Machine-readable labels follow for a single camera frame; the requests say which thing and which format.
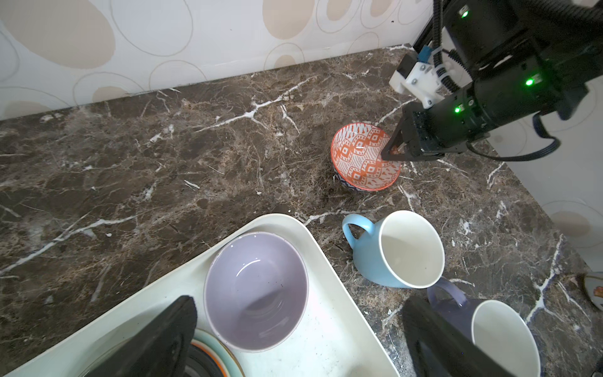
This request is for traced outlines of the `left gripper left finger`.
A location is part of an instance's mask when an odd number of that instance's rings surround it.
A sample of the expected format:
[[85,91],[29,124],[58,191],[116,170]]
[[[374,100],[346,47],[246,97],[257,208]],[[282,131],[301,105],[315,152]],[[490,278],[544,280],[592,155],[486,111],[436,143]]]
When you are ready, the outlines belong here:
[[193,297],[182,295],[89,376],[183,376],[197,323]]

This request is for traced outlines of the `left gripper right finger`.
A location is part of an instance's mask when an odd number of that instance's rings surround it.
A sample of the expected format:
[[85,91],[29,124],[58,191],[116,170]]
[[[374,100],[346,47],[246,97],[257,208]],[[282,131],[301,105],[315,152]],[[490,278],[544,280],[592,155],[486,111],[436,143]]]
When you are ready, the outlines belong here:
[[509,376],[422,298],[403,307],[406,344],[417,376]]

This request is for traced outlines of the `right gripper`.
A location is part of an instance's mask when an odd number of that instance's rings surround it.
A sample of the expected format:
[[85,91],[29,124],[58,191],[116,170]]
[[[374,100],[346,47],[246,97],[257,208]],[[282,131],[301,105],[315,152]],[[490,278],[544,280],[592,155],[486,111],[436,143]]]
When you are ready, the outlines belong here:
[[400,121],[381,158],[398,162],[439,160],[450,153],[466,152],[467,143],[486,138],[498,127],[477,99],[464,90],[429,109],[413,101],[402,107]]

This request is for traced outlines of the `black plate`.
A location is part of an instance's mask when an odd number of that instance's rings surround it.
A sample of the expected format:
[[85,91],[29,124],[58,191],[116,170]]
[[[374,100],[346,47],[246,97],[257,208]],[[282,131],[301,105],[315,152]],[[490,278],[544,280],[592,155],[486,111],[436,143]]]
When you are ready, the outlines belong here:
[[223,377],[218,364],[204,351],[191,345],[185,364],[184,377]]

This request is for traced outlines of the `teal flower plate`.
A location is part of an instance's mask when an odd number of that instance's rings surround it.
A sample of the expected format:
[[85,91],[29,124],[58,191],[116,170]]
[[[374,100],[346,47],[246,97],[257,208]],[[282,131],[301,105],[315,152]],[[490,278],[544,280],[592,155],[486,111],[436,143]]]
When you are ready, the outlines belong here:
[[197,328],[193,340],[204,343],[212,348],[224,361],[230,371],[230,376],[245,377],[241,364],[228,347],[207,331]]

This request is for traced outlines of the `purple grey mug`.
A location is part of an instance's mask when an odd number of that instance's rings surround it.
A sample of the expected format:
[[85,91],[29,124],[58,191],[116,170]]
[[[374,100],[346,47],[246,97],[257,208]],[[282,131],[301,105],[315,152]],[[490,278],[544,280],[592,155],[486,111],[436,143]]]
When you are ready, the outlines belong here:
[[494,299],[467,298],[440,278],[427,288],[430,306],[481,351],[514,376],[540,376],[540,353],[521,316]]

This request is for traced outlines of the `red patterned bowl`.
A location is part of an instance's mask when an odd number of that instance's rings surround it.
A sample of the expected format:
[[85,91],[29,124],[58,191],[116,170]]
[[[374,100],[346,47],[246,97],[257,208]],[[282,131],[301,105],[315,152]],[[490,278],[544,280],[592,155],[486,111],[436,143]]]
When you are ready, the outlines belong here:
[[331,142],[331,163],[339,181],[361,192],[391,187],[400,176],[400,163],[381,157],[389,140],[384,130],[368,123],[351,123],[339,129]]

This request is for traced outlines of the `light blue mug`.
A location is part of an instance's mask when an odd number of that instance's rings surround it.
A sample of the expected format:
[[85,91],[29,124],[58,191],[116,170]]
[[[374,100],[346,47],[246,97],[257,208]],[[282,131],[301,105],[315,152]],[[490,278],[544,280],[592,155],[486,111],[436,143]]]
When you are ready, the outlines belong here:
[[421,215],[398,210],[380,221],[351,214],[342,231],[353,250],[353,264],[367,280],[385,287],[425,289],[444,272],[444,246]]

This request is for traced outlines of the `white plastic bin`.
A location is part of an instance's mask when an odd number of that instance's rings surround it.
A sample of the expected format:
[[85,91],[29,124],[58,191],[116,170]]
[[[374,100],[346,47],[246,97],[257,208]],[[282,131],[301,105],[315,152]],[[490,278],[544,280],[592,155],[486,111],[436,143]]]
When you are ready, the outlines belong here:
[[83,376],[123,347],[182,295],[193,297],[196,328],[224,343],[245,376],[395,376],[397,369],[309,230],[288,215],[263,215],[241,229],[271,232],[301,254],[309,300],[292,335],[271,350],[248,353],[227,346],[204,313],[204,282],[219,246],[143,288],[63,342],[14,371],[16,376]]

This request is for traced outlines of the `lavender bowl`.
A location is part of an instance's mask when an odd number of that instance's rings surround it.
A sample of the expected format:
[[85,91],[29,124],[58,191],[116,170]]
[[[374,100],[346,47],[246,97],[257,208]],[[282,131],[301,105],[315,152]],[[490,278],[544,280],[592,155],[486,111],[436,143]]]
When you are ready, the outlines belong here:
[[309,275],[298,250],[271,232],[247,232],[217,254],[204,285],[207,322],[236,350],[258,353],[279,346],[300,324]]

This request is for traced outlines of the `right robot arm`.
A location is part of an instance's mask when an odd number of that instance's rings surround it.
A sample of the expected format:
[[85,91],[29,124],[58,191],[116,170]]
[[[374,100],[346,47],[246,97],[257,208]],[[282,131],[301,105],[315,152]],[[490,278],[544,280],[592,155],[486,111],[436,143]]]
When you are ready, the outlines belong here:
[[561,141],[543,116],[570,119],[601,74],[601,3],[436,1],[390,80],[414,100],[381,157],[430,161],[474,151],[492,130],[526,116],[547,145],[521,161],[549,156]]

